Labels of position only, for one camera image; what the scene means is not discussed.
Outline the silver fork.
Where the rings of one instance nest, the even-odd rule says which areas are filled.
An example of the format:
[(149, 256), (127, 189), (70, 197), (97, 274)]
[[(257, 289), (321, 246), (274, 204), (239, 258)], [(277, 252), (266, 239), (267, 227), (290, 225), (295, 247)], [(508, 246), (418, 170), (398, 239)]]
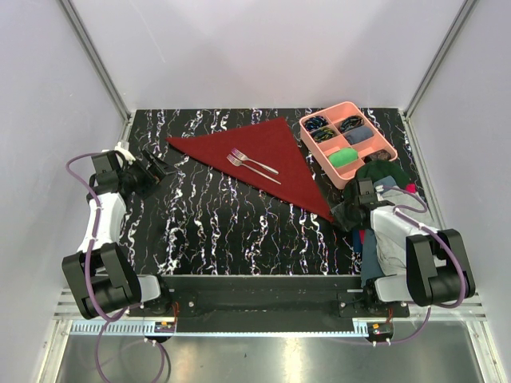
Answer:
[(253, 160), (251, 159), (250, 157), (248, 157), (247, 155), (245, 155), (244, 153), (242, 153), (240, 150), (238, 150), (237, 148), (233, 148), (232, 151), (231, 151), (231, 154), (237, 159), (237, 160), (241, 160), (241, 161), (248, 161), (248, 162), (252, 162), (253, 164), (256, 164), (258, 166), (260, 166), (261, 168), (275, 174), (275, 175), (278, 175), (279, 172), (266, 165), (266, 164), (263, 164), (263, 163), (260, 163), (259, 161), (256, 161), (256, 160)]
[(227, 160), (236, 167), (245, 167), (245, 168), (249, 169), (250, 171), (254, 172), (255, 174), (262, 176), (263, 178), (270, 180), (271, 182), (273, 182), (275, 184), (281, 184), (278, 180), (275, 180), (274, 178), (260, 172), (259, 170), (256, 170), (255, 168), (253, 168), (249, 165), (246, 165), (242, 160), (237, 159), (236, 157), (234, 157), (231, 154), (227, 155)]

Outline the red cloth napkin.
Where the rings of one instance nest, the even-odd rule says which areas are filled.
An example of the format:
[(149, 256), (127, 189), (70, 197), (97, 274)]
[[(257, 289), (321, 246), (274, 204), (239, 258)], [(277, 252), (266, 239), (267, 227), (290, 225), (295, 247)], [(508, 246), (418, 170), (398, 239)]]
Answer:
[[(203, 136), (169, 137), (167, 142), (177, 151), (202, 164), (329, 222), (334, 221), (327, 201), (313, 180), (311, 170), (282, 117)], [(231, 164), (227, 155), (234, 148), (274, 168), (278, 172), (274, 176), (278, 182), (274, 183), (244, 166)]]

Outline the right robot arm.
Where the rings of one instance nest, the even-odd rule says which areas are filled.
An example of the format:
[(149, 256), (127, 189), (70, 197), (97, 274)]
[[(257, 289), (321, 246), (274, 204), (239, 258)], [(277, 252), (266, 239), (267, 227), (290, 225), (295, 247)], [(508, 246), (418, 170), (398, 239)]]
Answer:
[(368, 263), (380, 273), (363, 286), (363, 309), (380, 316), (393, 302), (453, 309), (476, 293), (463, 238), (430, 223), (418, 194), (371, 179), (353, 179), (331, 210), (344, 231), (370, 230), (376, 255)]

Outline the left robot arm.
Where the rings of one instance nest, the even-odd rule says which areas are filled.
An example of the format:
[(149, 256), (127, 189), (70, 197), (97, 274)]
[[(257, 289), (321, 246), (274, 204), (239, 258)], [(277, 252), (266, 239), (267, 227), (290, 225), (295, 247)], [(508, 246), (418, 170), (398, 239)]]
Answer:
[(77, 251), (63, 258), (61, 269), (81, 316), (116, 320), (120, 310), (145, 307), (156, 316), (172, 308), (172, 296), (155, 275), (138, 275), (120, 246), (127, 201), (147, 199), (159, 188), (170, 167), (144, 150), (137, 159), (118, 144), (113, 150), (87, 154), (94, 172), (89, 179), (65, 170), (87, 191), (89, 219)]

